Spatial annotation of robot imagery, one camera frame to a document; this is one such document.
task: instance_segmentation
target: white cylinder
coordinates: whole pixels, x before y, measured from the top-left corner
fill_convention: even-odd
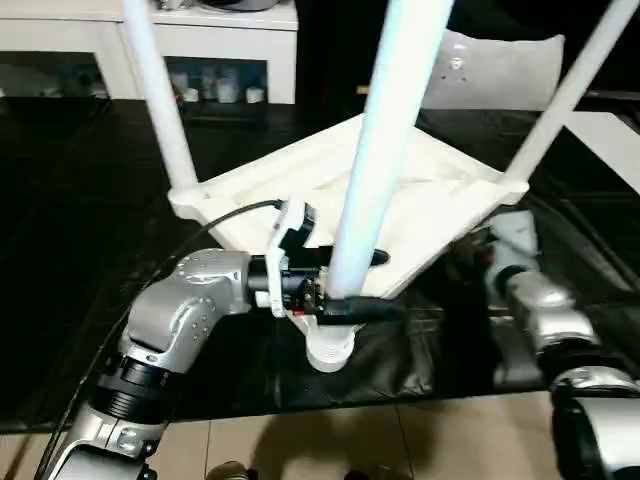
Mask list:
[[[391,0],[331,263],[332,298],[358,295],[396,188],[453,0]]]
[[[529,133],[511,165],[504,183],[528,181],[542,157],[569,120],[569,116],[600,70],[640,0],[613,0],[582,52],[567,73],[547,110]]]
[[[123,0],[124,25],[147,99],[164,165],[173,188],[198,184],[189,145],[169,81],[164,58],[156,45],[146,0]]]

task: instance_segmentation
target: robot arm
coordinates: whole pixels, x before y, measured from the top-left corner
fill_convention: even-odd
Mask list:
[[[200,250],[136,298],[117,353],[45,478],[153,478],[144,460],[157,449],[185,374],[220,318],[250,309],[250,260]]]
[[[520,227],[530,225],[511,231],[535,235],[530,219],[511,218]],[[521,248],[534,242],[514,241],[517,235],[505,238],[504,232],[494,229],[497,242],[489,287],[529,334],[531,351],[551,393],[560,473],[567,480],[640,478],[638,383],[603,347],[569,292],[537,270],[532,250]]]
[[[361,318],[358,313],[375,318],[385,301],[325,299],[320,274],[331,248],[303,248],[313,225],[313,209],[289,200],[266,255],[199,250],[143,290],[130,309],[117,351],[44,478],[153,480],[155,472],[145,460],[156,451],[172,417],[185,374],[226,315],[257,306],[276,317],[296,312],[318,315],[326,323],[355,321],[350,316]],[[376,252],[373,262],[387,259]]]

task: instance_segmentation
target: white shelf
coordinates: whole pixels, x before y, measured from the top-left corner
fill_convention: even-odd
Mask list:
[[[2,0],[0,19],[6,20],[83,20],[122,22],[122,0]],[[260,30],[298,30],[292,1],[264,12],[232,13],[194,7],[178,11],[157,11],[157,24],[196,25]]]

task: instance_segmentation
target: black cable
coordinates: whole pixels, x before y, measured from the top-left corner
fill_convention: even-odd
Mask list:
[[[259,8],[255,10],[242,10],[240,8],[233,8],[231,5],[235,5],[236,3],[240,3],[240,1],[229,0],[222,2],[220,4],[208,4],[204,1],[198,2],[198,6],[203,10],[208,10],[210,12],[223,11],[223,12],[233,12],[233,13],[256,13],[256,12],[266,12],[267,10],[271,10],[275,5],[269,5],[268,7]]]
[[[212,228],[215,228],[216,226],[218,226],[219,224],[221,224],[222,222],[224,222],[226,220],[229,220],[230,218],[233,218],[233,217],[235,217],[237,215],[241,215],[243,213],[249,212],[251,210],[256,210],[258,208],[275,207],[277,209],[280,209],[282,207],[282,203],[283,203],[282,200],[264,200],[264,201],[261,201],[261,202],[251,203],[249,205],[245,205],[244,207],[240,207],[240,208],[237,208],[237,209],[235,209],[235,210],[233,210],[233,211],[231,211],[229,213],[226,213],[226,214],[222,215],[221,217],[216,218],[215,220],[210,221],[206,225],[202,226],[197,232],[195,232],[191,236],[187,237],[187,239],[184,240],[182,243],[180,243],[180,245],[178,245],[175,249],[173,249],[173,251],[167,257],[165,257],[164,260],[162,260],[158,264],[158,267],[153,271],[151,276],[149,276],[149,278],[142,284],[142,287],[140,287],[140,290],[138,291],[138,293],[142,292],[145,288],[147,288],[165,270],[165,268],[171,262],[177,260],[178,256],[189,245],[191,245],[191,243],[193,243],[195,240],[200,238],[203,234],[205,234],[206,232],[208,232]],[[69,416],[71,415],[71,412],[73,411],[73,409],[76,406],[76,403],[78,401],[78,397],[82,393],[82,390],[84,388],[85,383],[87,382],[89,377],[93,375],[93,372],[94,372],[95,367],[96,367],[96,365],[98,363],[98,360],[100,359],[100,357],[102,355],[102,352],[107,347],[109,342],[112,340],[112,338],[116,334],[116,332],[118,332],[120,330],[120,327],[122,326],[122,324],[127,319],[129,311],[131,310],[132,304],[133,304],[133,302],[127,306],[127,308],[124,310],[124,312],[122,312],[122,315],[120,315],[120,317],[118,318],[116,323],[113,324],[113,326],[109,330],[109,333],[107,333],[107,336],[105,337],[104,342],[102,342],[100,347],[98,347],[98,350],[96,351],[96,354],[93,356],[93,359],[89,363],[89,366],[87,367],[87,370],[85,371],[84,375],[82,376],[82,378],[78,382],[78,385],[76,386],[76,389],[74,390],[73,395],[69,399],[69,402],[67,403],[67,406],[66,406],[64,412],[62,413],[62,415],[60,416],[60,418],[58,419],[58,421],[56,423],[56,428],[53,431],[53,433],[51,434],[51,437],[49,438],[49,442],[47,442],[47,446],[46,446],[46,448],[44,450],[44,453],[42,454],[42,458],[40,459],[40,463],[38,464],[38,470],[36,471],[36,474],[34,476],[34,480],[42,480],[44,478],[44,474],[45,474],[45,472],[46,472],[46,470],[47,470],[47,468],[49,466],[49,462],[51,461],[51,456],[53,455],[53,451],[55,450],[56,445],[58,444],[58,441],[60,440],[60,435],[62,434],[62,430],[64,429],[64,426],[67,423],[67,420],[69,419]]]

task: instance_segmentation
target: black surface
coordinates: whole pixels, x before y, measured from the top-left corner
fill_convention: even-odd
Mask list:
[[[176,218],[168,205],[144,104],[13,101],[0,104],[0,111],[0,364],[3,385],[10,387],[0,396],[0,430],[47,429],[155,262],[197,225]],[[187,121],[200,178],[312,133],[321,123],[309,118],[309,112],[303,120],[292,108],[272,106],[252,121]],[[420,123],[500,166],[534,118],[517,112],[428,112]],[[635,368],[635,194],[564,132],[523,205],[536,217],[544,269],[576,292],[598,330],[625,348],[625,361]],[[199,246],[212,244],[203,238]],[[308,365],[303,338],[289,321],[263,314],[223,319],[188,376],[178,417],[537,388],[539,376],[523,353],[521,332],[501,312],[489,324],[478,314],[484,300],[475,282],[448,284],[445,271],[443,259],[399,298],[411,321],[363,328],[353,358],[332,375]],[[509,375],[503,369],[494,385],[501,360]]]

